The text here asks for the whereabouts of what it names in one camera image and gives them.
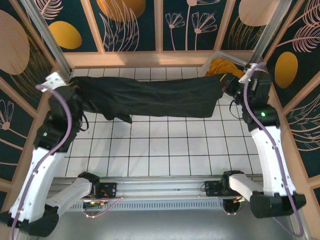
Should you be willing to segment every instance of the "yellow circle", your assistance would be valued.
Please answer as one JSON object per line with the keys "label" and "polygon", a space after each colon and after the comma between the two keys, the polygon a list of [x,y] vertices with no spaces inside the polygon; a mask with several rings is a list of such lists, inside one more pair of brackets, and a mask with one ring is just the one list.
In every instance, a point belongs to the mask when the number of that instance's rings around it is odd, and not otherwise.
{"label": "yellow circle", "polygon": [[65,21],[55,21],[50,24],[49,29],[60,47],[65,49],[76,49],[82,43],[78,30]]}
{"label": "yellow circle", "polygon": [[10,14],[0,10],[0,69],[11,75],[21,74],[30,57],[28,35]]}
{"label": "yellow circle", "polygon": [[241,0],[239,18],[245,25],[259,27],[268,24],[278,3],[283,0]]}
{"label": "yellow circle", "polygon": [[298,71],[298,59],[289,51],[282,53],[275,64],[275,83],[282,89],[290,86]]}
{"label": "yellow circle", "polygon": [[146,9],[146,0],[96,0],[96,2],[108,18],[117,22],[128,22],[132,20],[131,15],[126,13],[125,7],[128,11],[131,9],[136,18],[139,18]]}

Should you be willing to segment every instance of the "black garment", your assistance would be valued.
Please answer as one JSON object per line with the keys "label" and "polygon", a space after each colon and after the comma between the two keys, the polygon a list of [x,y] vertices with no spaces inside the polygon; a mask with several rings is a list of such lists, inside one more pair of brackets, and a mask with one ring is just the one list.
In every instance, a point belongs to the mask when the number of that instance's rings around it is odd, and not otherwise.
{"label": "black garment", "polygon": [[[209,118],[223,95],[224,74],[184,80],[139,82],[124,77],[71,79],[89,100],[84,111],[101,113],[107,120],[132,123],[130,115]],[[234,78],[227,74],[224,78]]]}

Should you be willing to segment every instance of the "yellow cloth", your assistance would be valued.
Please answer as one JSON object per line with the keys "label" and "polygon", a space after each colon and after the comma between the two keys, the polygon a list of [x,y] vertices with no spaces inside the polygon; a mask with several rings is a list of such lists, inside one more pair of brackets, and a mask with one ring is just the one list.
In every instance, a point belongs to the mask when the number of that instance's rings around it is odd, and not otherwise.
{"label": "yellow cloth", "polygon": [[210,69],[205,75],[212,76],[216,74],[233,74],[238,78],[241,78],[244,75],[232,61],[221,57],[212,59]]}

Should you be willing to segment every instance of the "white tile floor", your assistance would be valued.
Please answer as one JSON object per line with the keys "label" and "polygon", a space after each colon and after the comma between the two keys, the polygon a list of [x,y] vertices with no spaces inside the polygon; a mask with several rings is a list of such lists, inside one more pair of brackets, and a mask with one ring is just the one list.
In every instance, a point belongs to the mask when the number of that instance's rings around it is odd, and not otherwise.
{"label": "white tile floor", "polygon": [[[196,67],[75,69],[73,77],[126,77],[166,81],[197,77]],[[218,101],[210,118],[132,116],[132,124],[85,113],[89,129],[80,132],[56,177],[83,171],[100,177],[221,175],[228,170],[262,174],[258,151],[243,120]],[[239,117],[241,109],[232,106]]]}

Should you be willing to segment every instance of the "white basket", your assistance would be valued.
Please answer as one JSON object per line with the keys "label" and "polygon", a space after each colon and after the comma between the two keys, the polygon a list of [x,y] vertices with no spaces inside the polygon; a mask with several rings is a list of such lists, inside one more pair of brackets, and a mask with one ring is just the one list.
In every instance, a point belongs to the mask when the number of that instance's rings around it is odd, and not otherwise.
{"label": "white basket", "polygon": [[240,65],[244,67],[247,62],[240,60],[234,56],[231,56],[229,54],[226,54],[225,52],[222,51],[215,51],[208,59],[207,61],[200,67],[198,76],[199,77],[204,77],[207,72],[209,72],[210,64],[212,59],[217,59],[217,58],[223,58],[223,59],[229,59],[231,62],[233,62],[236,65]]}

